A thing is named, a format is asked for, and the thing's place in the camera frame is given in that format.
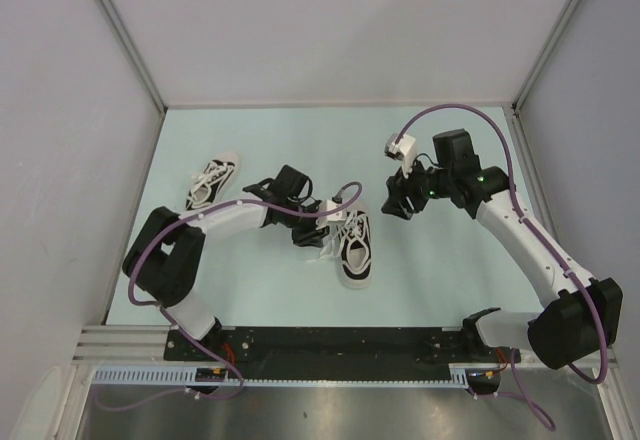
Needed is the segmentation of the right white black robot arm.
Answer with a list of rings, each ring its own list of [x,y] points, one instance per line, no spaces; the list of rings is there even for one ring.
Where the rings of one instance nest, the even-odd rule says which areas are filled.
[[[482,167],[464,129],[433,138],[437,163],[426,168],[416,141],[392,135],[387,157],[401,163],[386,181],[388,198],[381,210],[404,220],[427,203],[448,199],[489,231],[532,285],[542,310],[513,313],[489,308],[467,317],[461,336],[463,353],[484,361],[497,347],[529,350],[557,370],[611,346],[617,336],[623,294],[611,278],[596,279],[541,226],[499,167]]]

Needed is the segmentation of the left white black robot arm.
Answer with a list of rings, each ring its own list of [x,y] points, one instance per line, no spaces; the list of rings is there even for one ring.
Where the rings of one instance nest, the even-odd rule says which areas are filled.
[[[298,247],[323,246],[329,226],[317,214],[319,200],[311,200],[313,184],[289,165],[275,178],[243,189],[247,195],[225,202],[211,213],[200,209],[182,215],[166,207],[154,209],[123,261],[123,273],[152,297],[152,304],[185,332],[186,347],[197,358],[214,357],[221,347],[221,323],[195,291],[204,247],[233,235],[281,225],[291,230]]]

